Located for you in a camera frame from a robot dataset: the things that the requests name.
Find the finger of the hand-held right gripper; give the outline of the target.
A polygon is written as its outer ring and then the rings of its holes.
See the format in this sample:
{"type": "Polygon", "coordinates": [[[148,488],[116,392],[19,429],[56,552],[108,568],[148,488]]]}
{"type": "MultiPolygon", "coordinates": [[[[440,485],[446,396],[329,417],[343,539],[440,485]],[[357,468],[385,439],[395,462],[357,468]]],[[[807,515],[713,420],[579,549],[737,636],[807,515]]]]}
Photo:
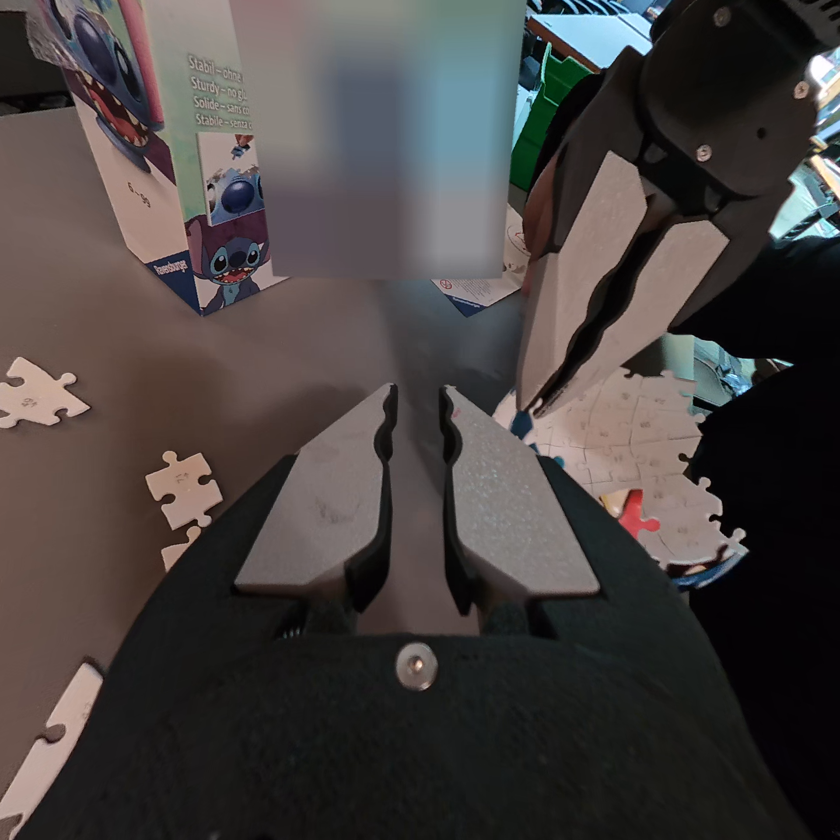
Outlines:
{"type": "Polygon", "coordinates": [[[646,211],[636,166],[608,151],[562,246],[535,265],[518,359],[518,410],[548,402],[596,287],[620,265],[646,211]]]}
{"type": "Polygon", "coordinates": [[[613,274],[600,312],[572,342],[535,415],[582,396],[665,333],[727,245],[710,221],[674,224],[633,274],[613,274]]]}

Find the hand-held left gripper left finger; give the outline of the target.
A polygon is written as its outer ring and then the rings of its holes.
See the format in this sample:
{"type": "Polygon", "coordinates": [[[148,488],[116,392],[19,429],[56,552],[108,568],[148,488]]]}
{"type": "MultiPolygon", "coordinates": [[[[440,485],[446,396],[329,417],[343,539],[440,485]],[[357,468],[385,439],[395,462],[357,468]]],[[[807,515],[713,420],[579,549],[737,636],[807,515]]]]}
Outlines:
{"type": "Polygon", "coordinates": [[[384,384],[305,444],[235,580],[243,593],[363,613],[390,569],[398,390],[384,384]]]}

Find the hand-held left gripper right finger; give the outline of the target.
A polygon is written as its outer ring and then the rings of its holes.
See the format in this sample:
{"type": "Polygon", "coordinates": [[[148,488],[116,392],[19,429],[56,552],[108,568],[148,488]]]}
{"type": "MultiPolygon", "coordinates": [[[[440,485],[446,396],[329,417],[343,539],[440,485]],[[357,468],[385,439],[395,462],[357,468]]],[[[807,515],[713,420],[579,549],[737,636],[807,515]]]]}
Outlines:
{"type": "Polygon", "coordinates": [[[539,455],[452,385],[444,436],[444,567],[458,612],[586,597],[601,587],[539,455]]]}

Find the partly built puzzle ball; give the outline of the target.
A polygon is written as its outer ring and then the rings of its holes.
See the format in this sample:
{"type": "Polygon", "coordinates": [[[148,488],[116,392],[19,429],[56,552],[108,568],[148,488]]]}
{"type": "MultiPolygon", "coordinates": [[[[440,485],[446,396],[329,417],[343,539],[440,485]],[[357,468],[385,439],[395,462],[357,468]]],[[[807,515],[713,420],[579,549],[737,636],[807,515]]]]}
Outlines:
{"type": "Polygon", "coordinates": [[[493,417],[557,462],[689,592],[719,580],[747,552],[743,530],[721,530],[723,506],[709,479],[688,475],[701,438],[694,391],[671,371],[619,368],[547,416],[520,412],[510,392],[493,417]]]}

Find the scattered loose puzzle pieces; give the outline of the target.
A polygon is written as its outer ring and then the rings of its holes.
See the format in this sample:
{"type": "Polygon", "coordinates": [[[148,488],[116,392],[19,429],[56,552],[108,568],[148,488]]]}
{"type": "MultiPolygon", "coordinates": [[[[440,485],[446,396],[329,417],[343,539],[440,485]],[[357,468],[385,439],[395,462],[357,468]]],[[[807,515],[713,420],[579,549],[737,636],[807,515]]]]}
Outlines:
{"type": "Polygon", "coordinates": [[[124,623],[209,526],[222,491],[177,444],[197,365],[179,353],[78,362],[2,355],[2,838],[67,761],[124,623]]]}

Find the cartoon printed puzzle box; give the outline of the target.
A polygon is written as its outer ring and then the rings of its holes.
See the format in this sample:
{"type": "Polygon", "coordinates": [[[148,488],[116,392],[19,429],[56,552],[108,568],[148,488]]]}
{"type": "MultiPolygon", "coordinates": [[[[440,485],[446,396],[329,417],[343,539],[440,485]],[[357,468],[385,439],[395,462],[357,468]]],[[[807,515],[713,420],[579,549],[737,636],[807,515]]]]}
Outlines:
{"type": "Polygon", "coordinates": [[[128,249],[207,316],[285,278],[228,1],[28,2],[66,79],[128,249]]]}

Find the white instruction leaflet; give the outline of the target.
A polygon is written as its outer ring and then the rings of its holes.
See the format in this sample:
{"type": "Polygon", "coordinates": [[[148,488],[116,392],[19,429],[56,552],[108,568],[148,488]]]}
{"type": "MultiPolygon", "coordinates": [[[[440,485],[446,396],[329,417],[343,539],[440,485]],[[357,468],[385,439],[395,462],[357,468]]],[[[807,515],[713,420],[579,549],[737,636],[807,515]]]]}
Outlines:
{"type": "Polygon", "coordinates": [[[522,217],[508,205],[500,276],[490,279],[435,279],[431,282],[459,312],[471,317],[522,288],[529,258],[522,234],[522,217]]]}

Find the white background table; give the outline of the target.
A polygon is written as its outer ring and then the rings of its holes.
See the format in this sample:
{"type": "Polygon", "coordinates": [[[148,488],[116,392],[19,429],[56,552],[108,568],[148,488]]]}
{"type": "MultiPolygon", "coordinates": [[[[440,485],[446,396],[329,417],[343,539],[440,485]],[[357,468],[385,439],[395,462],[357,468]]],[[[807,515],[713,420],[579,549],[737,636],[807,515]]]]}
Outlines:
{"type": "Polygon", "coordinates": [[[560,60],[571,57],[593,72],[609,67],[626,47],[641,56],[652,48],[651,24],[634,13],[532,14],[526,26],[560,60]]]}

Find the green storage bins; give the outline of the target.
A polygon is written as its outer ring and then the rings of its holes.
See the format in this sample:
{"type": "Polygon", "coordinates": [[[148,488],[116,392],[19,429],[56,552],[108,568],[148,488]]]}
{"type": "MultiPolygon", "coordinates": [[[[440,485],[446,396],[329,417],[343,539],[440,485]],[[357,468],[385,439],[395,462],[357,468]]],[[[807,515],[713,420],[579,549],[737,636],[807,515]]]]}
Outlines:
{"type": "Polygon", "coordinates": [[[593,69],[571,56],[555,56],[552,45],[529,30],[521,46],[518,94],[513,123],[510,183],[526,191],[540,150],[560,103],[593,69]]]}

